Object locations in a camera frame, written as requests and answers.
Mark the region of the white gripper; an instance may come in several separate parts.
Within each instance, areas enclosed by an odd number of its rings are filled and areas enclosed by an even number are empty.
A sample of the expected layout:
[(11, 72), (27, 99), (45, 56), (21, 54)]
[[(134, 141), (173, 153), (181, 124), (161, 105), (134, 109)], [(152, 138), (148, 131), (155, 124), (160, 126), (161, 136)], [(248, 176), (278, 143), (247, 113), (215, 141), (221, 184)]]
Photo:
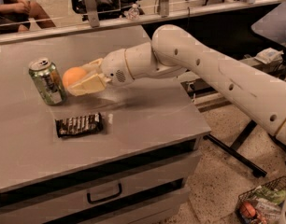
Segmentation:
[(83, 77), (68, 77), (66, 79), (68, 92), (74, 96), (103, 91), (107, 84), (123, 86), (132, 83), (125, 59), (125, 49), (110, 52), (104, 59), (99, 58), (82, 65), (87, 72), (103, 74), (88, 74)]

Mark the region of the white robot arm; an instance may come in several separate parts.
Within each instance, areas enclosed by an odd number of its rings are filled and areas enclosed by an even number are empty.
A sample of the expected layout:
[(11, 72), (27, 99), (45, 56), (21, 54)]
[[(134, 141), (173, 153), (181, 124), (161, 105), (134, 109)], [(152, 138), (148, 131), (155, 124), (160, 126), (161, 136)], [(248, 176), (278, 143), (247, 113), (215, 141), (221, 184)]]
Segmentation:
[(64, 86), (74, 96), (123, 86), (143, 77), (174, 77), (190, 70), (286, 146), (286, 81), (205, 46), (175, 25), (150, 42), (118, 49), (79, 67)]

